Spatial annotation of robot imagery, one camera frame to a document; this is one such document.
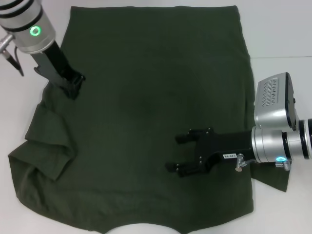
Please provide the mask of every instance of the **white table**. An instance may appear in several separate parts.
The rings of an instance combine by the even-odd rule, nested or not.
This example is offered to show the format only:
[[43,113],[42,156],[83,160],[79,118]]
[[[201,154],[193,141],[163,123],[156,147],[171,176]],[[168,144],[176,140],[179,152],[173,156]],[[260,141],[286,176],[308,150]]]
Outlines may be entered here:
[[[311,0],[43,0],[43,7],[61,43],[70,6],[227,6],[237,5],[255,82],[274,74],[292,76],[300,118],[312,118],[312,1]],[[16,198],[7,155],[23,143],[35,106],[47,81],[37,75],[35,62],[19,53],[25,77],[0,59],[0,233],[87,234],[40,216]],[[283,193],[253,181],[254,212],[197,234],[311,234],[312,160],[293,163],[288,191]],[[110,234],[174,234],[150,224],[116,228]]]

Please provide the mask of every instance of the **dark green cloth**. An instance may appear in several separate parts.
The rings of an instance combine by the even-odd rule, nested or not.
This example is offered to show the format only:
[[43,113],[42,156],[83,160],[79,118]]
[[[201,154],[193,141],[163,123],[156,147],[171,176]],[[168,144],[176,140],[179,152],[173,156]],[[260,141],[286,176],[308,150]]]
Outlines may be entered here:
[[286,189],[288,174],[267,167],[238,173],[225,163],[186,178],[164,167],[193,158],[176,134],[253,125],[235,6],[73,7],[62,49],[87,80],[75,101],[48,84],[27,141],[10,154],[25,206],[100,233],[152,223],[185,234],[252,212],[251,175]]

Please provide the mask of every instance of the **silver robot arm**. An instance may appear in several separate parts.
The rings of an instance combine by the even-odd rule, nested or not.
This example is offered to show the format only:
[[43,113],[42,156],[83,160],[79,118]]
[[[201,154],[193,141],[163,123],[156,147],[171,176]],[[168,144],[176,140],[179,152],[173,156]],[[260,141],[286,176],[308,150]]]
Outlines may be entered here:
[[39,0],[0,0],[0,26],[7,35],[0,41],[0,54],[21,74],[18,60],[6,51],[11,41],[38,64],[35,71],[75,99],[85,77],[72,69],[55,42],[55,30]]
[[206,128],[177,135],[178,144],[196,142],[195,158],[193,162],[169,162],[167,170],[183,177],[208,173],[217,163],[233,162],[238,172],[250,163],[274,163],[289,171],[291,161],[312,157],[312,119],[299,120],[294,105],[288,73],[260,81],[251,131],[220,135]]

